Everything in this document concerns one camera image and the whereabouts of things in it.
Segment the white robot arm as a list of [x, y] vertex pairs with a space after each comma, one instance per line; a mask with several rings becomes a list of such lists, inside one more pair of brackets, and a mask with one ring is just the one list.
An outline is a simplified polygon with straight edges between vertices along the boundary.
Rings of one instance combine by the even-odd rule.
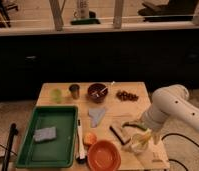
[[152, 94], [150, 107], [141, 120], [152, 131], [160, 131], [166, 120], [172, 116], [184, 121], [199, 132], [199, 108], [188, 102], [189, 91], [183, 85], [158, 88]]

